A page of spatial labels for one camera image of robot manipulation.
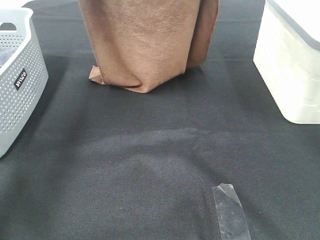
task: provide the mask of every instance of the gray plastic basket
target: gray plastic basket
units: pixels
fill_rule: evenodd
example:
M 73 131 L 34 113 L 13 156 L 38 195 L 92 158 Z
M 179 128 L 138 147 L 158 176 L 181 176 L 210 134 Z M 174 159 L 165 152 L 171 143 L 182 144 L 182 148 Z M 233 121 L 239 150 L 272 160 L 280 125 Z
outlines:
M 48 80 L 48 72 L 29 8 L 0 9 L 0 23 L 16 30 L 0 30 L 0 50 L 15 48 L 0 68 L 0 157 L 26 124 Z

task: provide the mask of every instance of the basket label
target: basket label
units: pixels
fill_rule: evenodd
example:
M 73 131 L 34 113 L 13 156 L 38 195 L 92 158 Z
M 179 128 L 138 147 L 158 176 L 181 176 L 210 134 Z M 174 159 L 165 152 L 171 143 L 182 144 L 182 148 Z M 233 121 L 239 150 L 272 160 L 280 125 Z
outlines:
M 21 88 L 26 78 L 27 78 L 27 72 L 25 69 L 22 69 L 22 72 L 19 74 L 18 78 L 15 80 L 13 84 L 17 91 L 19 91 L 19 89 Z

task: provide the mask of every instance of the brown felt bag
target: brown felt bag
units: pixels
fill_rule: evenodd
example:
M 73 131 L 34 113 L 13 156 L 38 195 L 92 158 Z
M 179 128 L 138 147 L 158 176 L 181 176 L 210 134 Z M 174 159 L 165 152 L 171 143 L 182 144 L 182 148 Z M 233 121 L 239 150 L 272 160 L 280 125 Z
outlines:
M 102 85 L 147 93 L 206 60 L 219 0 L 79 0 Z

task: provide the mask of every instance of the container lid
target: container lid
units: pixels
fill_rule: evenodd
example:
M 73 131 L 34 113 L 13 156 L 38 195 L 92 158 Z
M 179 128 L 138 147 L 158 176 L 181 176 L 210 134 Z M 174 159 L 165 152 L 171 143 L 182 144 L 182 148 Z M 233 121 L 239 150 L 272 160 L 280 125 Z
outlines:
M 320 52 L 320 0 L 266 0 L 313 49 Z

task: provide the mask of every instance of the black tablecloth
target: black tablecloth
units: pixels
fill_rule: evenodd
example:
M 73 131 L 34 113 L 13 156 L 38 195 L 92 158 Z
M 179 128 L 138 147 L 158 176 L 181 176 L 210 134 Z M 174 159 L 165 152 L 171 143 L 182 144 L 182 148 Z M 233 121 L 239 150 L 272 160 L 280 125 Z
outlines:
M 320 126 L 286 121 L 252 61 L 263 0 L 222 0 L 206 63 L 149 94 L 90 82 L 77 3 L 37 4 L 49 79 L 0 159 L 1 240 L 220 240 L 220 183 L 252 239 L 320 239 Z

